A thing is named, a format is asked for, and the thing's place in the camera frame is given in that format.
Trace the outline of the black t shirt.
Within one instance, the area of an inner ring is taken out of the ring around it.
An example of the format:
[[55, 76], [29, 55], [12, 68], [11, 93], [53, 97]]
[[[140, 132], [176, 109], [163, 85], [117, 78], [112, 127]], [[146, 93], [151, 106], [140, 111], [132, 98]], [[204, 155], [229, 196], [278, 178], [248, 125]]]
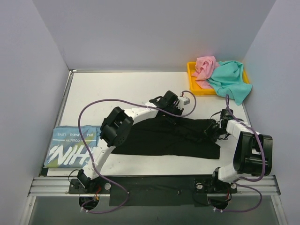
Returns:
[[219, 159], [220, 146], [204, 131], [210, 119], [171, 119], [162, 116], [143, 120], [132, 126], [126, 141], [116, 147], [116, 155], [164, 156]]

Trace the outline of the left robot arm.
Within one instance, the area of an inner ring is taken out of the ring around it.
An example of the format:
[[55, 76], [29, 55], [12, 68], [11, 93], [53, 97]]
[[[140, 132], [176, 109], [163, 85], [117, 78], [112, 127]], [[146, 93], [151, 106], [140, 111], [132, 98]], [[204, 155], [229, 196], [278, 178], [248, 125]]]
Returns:
[[91, 151], [88, 147], [87, 139], [84, 138], [80, 122], [84, 110], [80, 112], [78, 118], [78, 130], [82, 142], [89, 153], [90, 159], [87, 164], [78, 172], [77, 179], [80, 188], [85, 193], [92, 193], [97, 186], [96, 178], [99, 177], [100, 170], [106, 162], [108, 156], [116, 148], [121, 146], [127, 139], [134, 124], [143, 120], [155, 118], [158, 114], [181, 117], [183, 107], [190, 103], [190, 99], [184, 96], [177, 96], [171, 91], [167, 91], [164, 96], [159, 96], [149, 100], [143, 105], [130, 103], [120, 99], [103, 99], [93, 102], [89, 106], [101, 102], [123, 102], [132, 106], [129, 109], [115, 107], [110, 114], [103, 120], [100, 127], [99, 146]]

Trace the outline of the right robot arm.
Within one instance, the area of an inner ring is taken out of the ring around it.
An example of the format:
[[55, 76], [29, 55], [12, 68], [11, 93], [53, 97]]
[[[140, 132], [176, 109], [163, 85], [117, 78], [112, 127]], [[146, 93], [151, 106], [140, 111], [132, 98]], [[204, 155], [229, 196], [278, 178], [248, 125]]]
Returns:
[[233, 161], [213, 172], [209, 181], [211, 190], [220, 192], [235, 181], [257, 182], [268, 176], [272, 169], [272, 137], [254, 131], [244, 120], [235, 118], [231, 109], [216, 114], [220, 115], [220, 120], [212, 120], [204, 133], [214, 141], [233, 136], [237, 144]]

